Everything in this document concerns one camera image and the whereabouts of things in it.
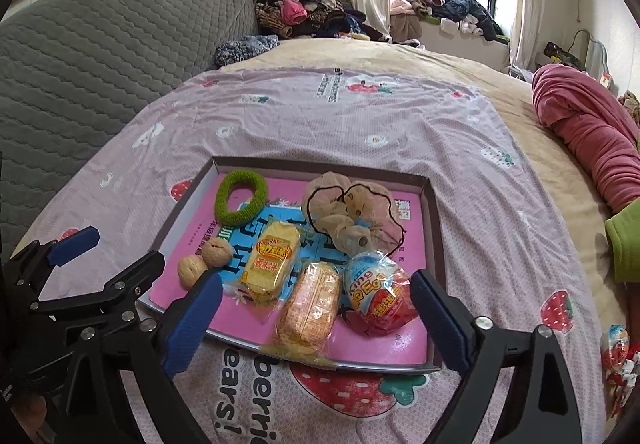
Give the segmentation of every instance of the pink cloth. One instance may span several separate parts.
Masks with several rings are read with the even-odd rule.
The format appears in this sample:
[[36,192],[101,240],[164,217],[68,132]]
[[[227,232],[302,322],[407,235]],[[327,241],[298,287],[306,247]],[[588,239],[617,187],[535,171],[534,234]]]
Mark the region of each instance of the pink cloth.
[[389,8],[391,10],[392,16],[397,16],[398,14],[409,14],[409,16],[415,16],[414,7],[411,5],[410,1],[407,0],[389,0],[390,5]]
[[606,88],[574,68],[550,64],[533,78],[533,104],[614,213],[640,197],[640,130]]
[[284,24],[291,27],[300,25],[306,19],[306,10],[299,1],[283,0],[280,12]]

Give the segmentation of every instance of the candy wrapper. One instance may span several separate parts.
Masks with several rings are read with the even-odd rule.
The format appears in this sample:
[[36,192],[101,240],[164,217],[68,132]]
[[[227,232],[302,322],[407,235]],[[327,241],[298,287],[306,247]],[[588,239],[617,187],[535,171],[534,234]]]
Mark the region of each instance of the candy wrapper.
[[602,336],[602,367],[607,372],[619,372],[629,351],[629,335],[621,325],[612,325]]
[[331,366],[322,356],[340,305],[342,279],[335,265],[308,263],[284,305],[269,344],[260,351],[291,361]]
[[274,302],[291,273],[300,231],[292,223],[272,218],[255,243],[237,284],[256,304]]
[[411,303],[409,277],[382,252],[366,252],[346,264],[344,290],[351,307],[372,327],[388,332],[418,315]]
[[613,325],[603,336],[602,346],[602,367],[611,395],[609,417],[613,417],[622,410],[636,385],[640,374],[640,344],[630,346],[626,329]]

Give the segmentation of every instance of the person's hand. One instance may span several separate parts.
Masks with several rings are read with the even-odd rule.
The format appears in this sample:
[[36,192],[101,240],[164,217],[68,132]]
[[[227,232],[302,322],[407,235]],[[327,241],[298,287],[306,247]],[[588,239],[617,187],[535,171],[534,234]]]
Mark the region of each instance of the person's hand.
[[35,442],[38,430],[47,416],[47,402],[40,395],[25,395],[14,403],[12,411],[24,431]]

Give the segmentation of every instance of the beige blanket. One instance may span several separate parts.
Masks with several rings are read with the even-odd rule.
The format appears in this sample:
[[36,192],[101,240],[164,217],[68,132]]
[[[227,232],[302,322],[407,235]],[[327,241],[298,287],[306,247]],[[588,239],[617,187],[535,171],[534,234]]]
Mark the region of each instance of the beige blanket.
[[531,87],[475,61],[421,52],[409,46],[353,40],[291,40],[258,58],[223,70],[275,67],[327,68],[370,73],[395,72],[476,86],[531,160],[546,190],[562,212],[587,274],[603,329],[626,325],[626,303],[612,277],[612,259],[604,230],[611,211],[564,144],[543,128],[531,104]]

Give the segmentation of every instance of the gray quilted mattress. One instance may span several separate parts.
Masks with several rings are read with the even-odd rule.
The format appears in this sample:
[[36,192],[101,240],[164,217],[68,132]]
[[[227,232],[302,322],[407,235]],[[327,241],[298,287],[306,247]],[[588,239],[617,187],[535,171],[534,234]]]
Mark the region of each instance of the gray quilted mattress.
[[257,33],[252,0],[41,0],[0,25],[2,261],[147,104]]

